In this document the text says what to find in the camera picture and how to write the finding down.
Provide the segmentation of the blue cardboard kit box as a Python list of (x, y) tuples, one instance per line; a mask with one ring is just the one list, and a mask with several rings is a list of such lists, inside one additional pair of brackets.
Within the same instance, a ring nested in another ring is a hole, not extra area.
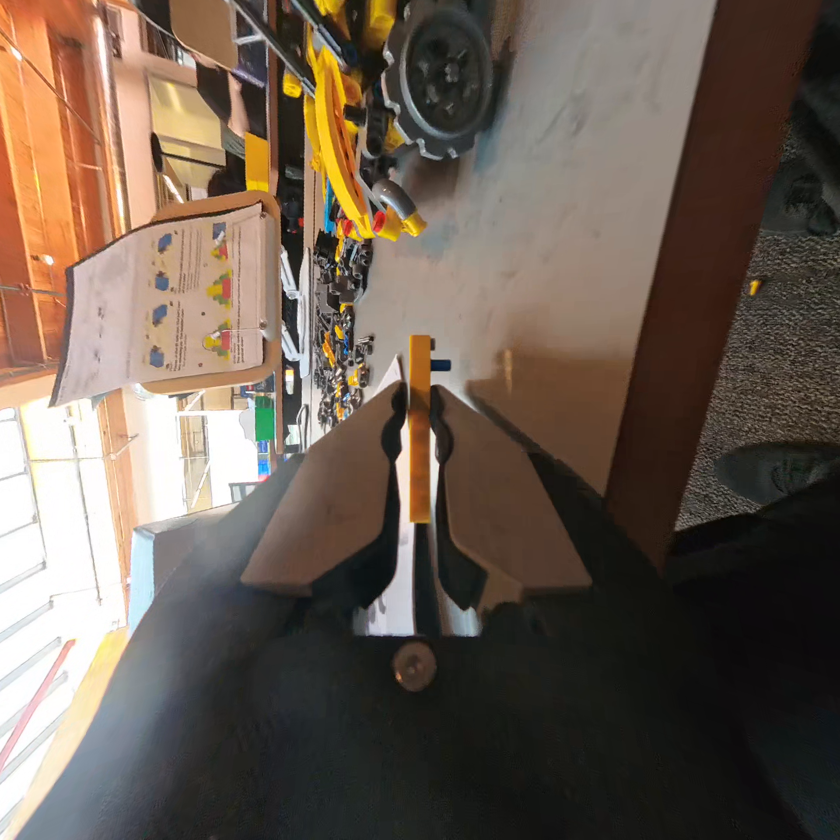
[(128, 627), (140, 645), (191, 651), (224, 644), (236, 624), (235, 600), (247, 601), (238, 576), (264, 534), (272, 507), (256, 495), (135, 528)]

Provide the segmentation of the yellow storage bin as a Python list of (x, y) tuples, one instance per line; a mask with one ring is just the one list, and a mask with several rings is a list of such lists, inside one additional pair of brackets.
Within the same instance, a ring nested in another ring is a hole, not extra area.
[(256, 134), (245, 133), (245, 183), (248, 191), (272, 193), (270, 145)]

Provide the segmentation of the long yellow brick beam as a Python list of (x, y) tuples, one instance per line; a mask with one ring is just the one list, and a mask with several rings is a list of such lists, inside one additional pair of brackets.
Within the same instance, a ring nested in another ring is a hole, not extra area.
[(408, 344), (409, 520), (428, 525), (431, 502), (431, 367), (432, 339), (413, 334)]

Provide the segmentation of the silver ventilation duct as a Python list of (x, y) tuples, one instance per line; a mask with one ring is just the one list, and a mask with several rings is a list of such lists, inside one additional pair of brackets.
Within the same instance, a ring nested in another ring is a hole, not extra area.
[(132, 225), (108, 10), (104, 2), (91, 4), (89, 65), (98, 119), (98, 158), (104, 202), (108, 209), (111, 236), (117, 238), (126, 234)]

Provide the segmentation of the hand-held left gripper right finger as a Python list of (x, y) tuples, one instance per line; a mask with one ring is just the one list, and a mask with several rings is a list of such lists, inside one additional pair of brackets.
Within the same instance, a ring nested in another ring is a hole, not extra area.
[(454, 393), (430, 395), (435, 435), (437, 572), (461, 609), (592, 588), (526, 451)]

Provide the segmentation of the printed instruction sheet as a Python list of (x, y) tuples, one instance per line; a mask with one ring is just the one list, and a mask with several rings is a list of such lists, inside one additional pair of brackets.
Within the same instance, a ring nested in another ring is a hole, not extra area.
[(261, 205), (149, 223), (68, 268), (50, 406), (261, 364), (269, 223)]

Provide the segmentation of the black backpack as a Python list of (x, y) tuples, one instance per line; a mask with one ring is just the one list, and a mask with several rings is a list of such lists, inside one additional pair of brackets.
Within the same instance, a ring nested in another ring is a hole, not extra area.
[(838, 70), (810, 73), (791, 106), (786, 150), (764, 205), (762, 233), (838, 235), (838, 129)]

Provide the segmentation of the yellow brick toy car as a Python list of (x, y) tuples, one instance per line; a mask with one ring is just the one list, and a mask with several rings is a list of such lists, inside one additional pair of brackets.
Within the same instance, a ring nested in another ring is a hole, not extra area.
[(496, 67), (475, 2), (285, 2), (302, 20), (283, 91), (303, 96), (325, 207), (340, 235), (419, 237), (417, 205), (393, 177), (400, 154), (455, 160), (490, 121)]

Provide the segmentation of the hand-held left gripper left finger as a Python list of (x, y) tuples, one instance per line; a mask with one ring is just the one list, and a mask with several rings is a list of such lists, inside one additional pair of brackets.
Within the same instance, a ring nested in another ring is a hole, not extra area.
[(396, 381), (303, 456), (240, 577), (293, 599), (368, 608), (396, 572), (407, 389)]

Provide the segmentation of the pile of small brick parts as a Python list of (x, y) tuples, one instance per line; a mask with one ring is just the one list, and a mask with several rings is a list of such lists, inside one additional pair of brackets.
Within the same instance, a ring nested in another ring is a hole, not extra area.
[(314, 241), (315, 268), (312, 383), (318, 393), (317, 421), (327, 433), (364, 401), (371, 383), (375, 338), (356, 328), (357, 304), (368, 287), (370, 241), (321, 230)]

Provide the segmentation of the person's black shoe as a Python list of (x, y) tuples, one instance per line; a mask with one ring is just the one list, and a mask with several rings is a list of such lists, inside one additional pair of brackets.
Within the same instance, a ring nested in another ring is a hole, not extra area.
[(803, 442), (751, 444), (719, 457), (714, 470), (724, 487), (765, 506), (838, 476), (839, 447)]

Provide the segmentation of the grey desk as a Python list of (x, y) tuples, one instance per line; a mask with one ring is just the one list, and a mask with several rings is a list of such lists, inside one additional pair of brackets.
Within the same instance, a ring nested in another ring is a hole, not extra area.
[(420, 238), (375, 247), (371, 388), (435, 383), (605, 496), (658, 565), (823, 2), (499, 2), (511, 63), (465, 158), (413, 157)]

